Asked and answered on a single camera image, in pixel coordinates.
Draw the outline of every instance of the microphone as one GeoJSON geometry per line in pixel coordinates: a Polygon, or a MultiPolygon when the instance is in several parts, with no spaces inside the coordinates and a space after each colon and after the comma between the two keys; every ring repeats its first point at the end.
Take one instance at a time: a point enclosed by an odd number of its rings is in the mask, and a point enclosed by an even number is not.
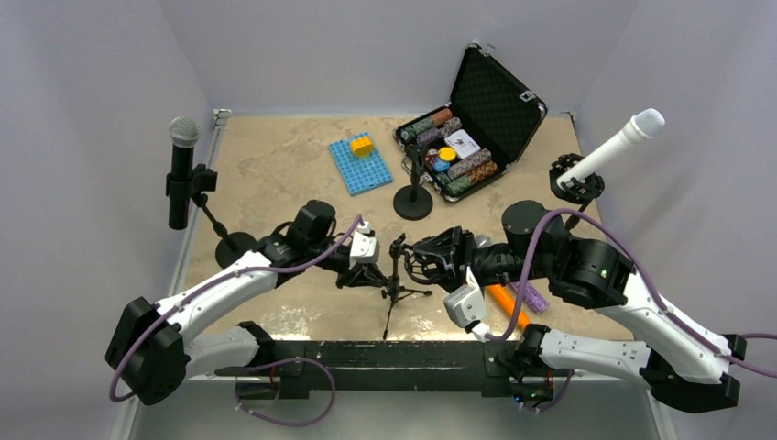
{"type": "Polygon", "coordinates": [[[192,158],[194,144],[200,140],[200,126],[189,117],[176,117],[170,123],[172,161],[168,174],[171,229],[186,229],[189,224],[189,199],[192,197],[192,158]]]}
{"type": "Polygon", "coordinates": [[[627,148],[656,136],[664,124],[663,116],[654,108],[632,116],[615,136],[556,179],[556,184],[563,190],[575,186],[572,178],[582,182],[627,148]]]}

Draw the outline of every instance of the blue poker chip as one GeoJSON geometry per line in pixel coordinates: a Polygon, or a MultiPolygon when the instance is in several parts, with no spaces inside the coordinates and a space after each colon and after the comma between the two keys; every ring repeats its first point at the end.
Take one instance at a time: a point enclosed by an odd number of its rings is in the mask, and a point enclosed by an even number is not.
{"type": "Polygon", "coordinates": [[[443,172],[451,168],[451,162],[446,162],[445,160],[437,158],[437,160],[434,161],[432,168],[437,172],[443,172]]]}

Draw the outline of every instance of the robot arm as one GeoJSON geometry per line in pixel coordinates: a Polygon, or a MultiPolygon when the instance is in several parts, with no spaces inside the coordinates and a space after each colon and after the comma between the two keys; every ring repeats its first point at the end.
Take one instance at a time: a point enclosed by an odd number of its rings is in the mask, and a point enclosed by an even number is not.
{"type": "MultiPolygon", "coordinates": [[[[137,298],[123,311],[105,360],[117,369],[140,335],[161,316],[170,314],[131,355],[121,374],[124,382],[146,405],[165,399],[191,376],[226,367],[265,363],[266,359],[257,359],[257,353],[260,346],[271,344],[272,339],[254,323],[241,323],[223,335],[200,333],[240,304],[301,273],[267,270],[244,273],[241,270],[298,267],[322,255],[335,243],[331,236],[334,214],[331,205],[310,201],[290,222],[286,234],[276,230],[259,239],[254,251],[247,252],[208,280],[154,304],[145,298],[137,298]],[[185,299],[195,292],[199,294],[185,303],[185,299]]],[[[375,264],[379,249],[369,223],[364,222],[356,228],[349,245],[340,246],[317,266],[335,271],[338,287],[379,286],[385,279],[375,264]]]]}
{"type": "MultiPolygon", "coordinates": [[[[480,286],[520,278],[531,235],[547,212],[536,202],[512,205],[502,215],[508,243],[487,248],[478,249],[474,236],[461,227],[425,238],[407,246],[406,270],[417,282],[449,291],[444,300],[449,317],[484,341],[487,309],[480,286]]],[[[736,405],[739,383],[728,375],[728,361],[670,320],[633,263],[608,243],[574,237],[555,217],[540,233],[529,278],[547,278],[554,296],[613,319],[636,341],[602,341],[530,324],[517,350],[519,363],[632,380],[659,401],[690,413],[736,405]]],[[[741,336],[717,335],[663,301],[722,355],[744,358],[741,336]]]]}

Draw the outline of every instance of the beige stone surface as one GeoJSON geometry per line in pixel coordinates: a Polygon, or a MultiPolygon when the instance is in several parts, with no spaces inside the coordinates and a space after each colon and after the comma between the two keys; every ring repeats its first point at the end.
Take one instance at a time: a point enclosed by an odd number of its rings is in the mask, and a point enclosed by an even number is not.
{"type": "MultiPolygon", "coordinates": [[[[337,210],[338,231],[350,225],[356,214],[369,220],[377,231],[382,252],[378,265],[389,274],[389,243],[400,233],[412,243],[461,225],[476,234],[503,242],[499,219],[510,204],[536,200],[546,208],[568,206],[549,189],[548,169],[558,156],[579,148],[569,119],[546,119],[523,157],[501,179],[456,205],[447,205],[434,194],[432,213],[419,222],[408,222],[393,211],[394,193],[409,184],[399,163],[402,157],[391,136],[394,127],[409,118],[397,117],[233,117],[224,134],[216,169],[218,190],[209,205],[230,231],[255,237],[269,234],[278,224],[292,220],[311,199],[325,201],[337,210]],[[368,132],[388,164],[394,182],[356,197],[348,194],[334,160],[331,142],[368,132]]],[[[596,208],[590,209],[596,216],[596,208]]],[[[601,237],[593,227],[581,224],[575,234],[601,237]]],[[[219,270],[213,257],[218,242],[210,225],[202,221],[193,248],[187,288],[219,270]]],[[[338,290],[335,274],[313,268],[279,289],[238,307],[213,324],[208,333],[224,332],[236,323],[252,320],[275,337],[310,339],[378,340],[383,333],[388,300],[379,289],[338,290]]],[[[409,287],[414,283],[403,276],[409,287]]],[[[542,313],[528,311],[533,323],[546,324],[581,336],[631,339],[630,332],[594,312],[573,307],[548,293],[546,280],[533,285],[551,306],[542,313]]],[[[431,297],[409,298],[397,304],[391,316],[389,339],[468,339],[453,325],[443,308],[443,289],[432,286],[431,297]]],[[[507,326],[507,316],[487,297],[496,332],[507,326]]]]}

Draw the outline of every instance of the black microphone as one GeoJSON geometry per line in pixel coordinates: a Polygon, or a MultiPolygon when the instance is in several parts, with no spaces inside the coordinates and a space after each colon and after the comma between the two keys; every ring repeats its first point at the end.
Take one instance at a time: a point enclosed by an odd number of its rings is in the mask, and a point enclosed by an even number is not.
{"type": "Polygon", "coordinates": [[[186,229],[189,224],[189,199],[193,196],[192,158],[194,144],[200,140],[200,126],[189,117],[176,117],[170,123],[172,162],[168,174],[170,216],[168,226],[186,229]]]}

